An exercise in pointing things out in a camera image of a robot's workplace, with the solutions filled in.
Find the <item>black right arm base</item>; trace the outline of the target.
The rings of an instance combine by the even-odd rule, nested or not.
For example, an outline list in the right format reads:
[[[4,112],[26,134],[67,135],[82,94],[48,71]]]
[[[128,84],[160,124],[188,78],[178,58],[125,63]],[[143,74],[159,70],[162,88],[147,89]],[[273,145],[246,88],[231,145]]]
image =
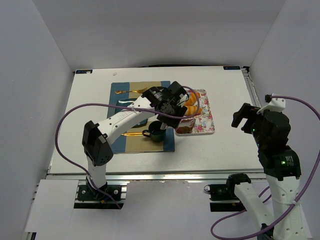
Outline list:
[[[210,195],[212,201],[238,201],[239,198],[235,195],[235,186],[241,183],[251,183],[251,179],[245,173],[235,173],[228,176],[224,184],[207,184],[203,190]]]

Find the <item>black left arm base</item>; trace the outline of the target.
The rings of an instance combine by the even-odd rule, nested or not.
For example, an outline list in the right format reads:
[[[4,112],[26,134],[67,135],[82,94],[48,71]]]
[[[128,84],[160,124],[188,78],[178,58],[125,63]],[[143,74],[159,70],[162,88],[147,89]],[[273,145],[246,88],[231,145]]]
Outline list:
[[[119,202],[125,199],[126,194],[122,191],[123,187],[121,185],[111,184],[100,191],[90,187],[86,184],[81,184],[78,186],[76,200],[80,202],[103,202],[103,203],[113,203],[114,201],[108,196],[110,195],[115,201]]]

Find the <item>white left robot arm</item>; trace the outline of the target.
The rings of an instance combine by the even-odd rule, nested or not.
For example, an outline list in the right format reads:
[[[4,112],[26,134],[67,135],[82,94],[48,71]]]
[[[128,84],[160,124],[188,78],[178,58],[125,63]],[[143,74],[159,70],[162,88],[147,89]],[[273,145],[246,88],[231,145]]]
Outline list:
[[[153,86],[145,90],[128,107],[99,122],[85,124],[82,145],[88,161],[86,184],[95,194],[107,190],[106,165],[113,157],[112,144],[143,120],[157,116],[149,133],[163,137],[167,128],[176,129],[187,107],[187,92],[178,82],[169,87]]]

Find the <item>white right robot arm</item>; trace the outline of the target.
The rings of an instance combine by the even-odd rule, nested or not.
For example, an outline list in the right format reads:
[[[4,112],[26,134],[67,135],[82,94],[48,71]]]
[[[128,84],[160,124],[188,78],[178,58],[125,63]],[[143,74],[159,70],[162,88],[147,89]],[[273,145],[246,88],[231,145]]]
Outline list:
[[[272,199],[270,213],[254,192],[250,178],[244,173],[230,175],[226,181],[228,191],[243,204],[250,213],[259,233],[259,240],[306,240],[299,195],[301,167],[295,151],[288,145],[291,131],[290,121],[282,113],[284,105],[262,109],[244,103],[233,114],[232,127],[239,126],[251,134],[258,147],[258,160],[263,167]]]

